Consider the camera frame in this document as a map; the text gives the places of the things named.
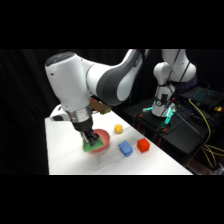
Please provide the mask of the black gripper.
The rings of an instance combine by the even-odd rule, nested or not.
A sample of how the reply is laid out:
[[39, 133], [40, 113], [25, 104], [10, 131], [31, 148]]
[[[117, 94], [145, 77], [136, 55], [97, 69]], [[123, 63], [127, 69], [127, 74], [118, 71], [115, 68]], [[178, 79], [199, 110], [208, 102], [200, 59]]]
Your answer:
[[90, 146], [94, 145], [94, 142], [99, 138], [99, 135], [93, 132], [93, 120], [88, 119], [84, 122], [74, 123], [74, 128], [79, 131], [83, 136], [86, 143]]

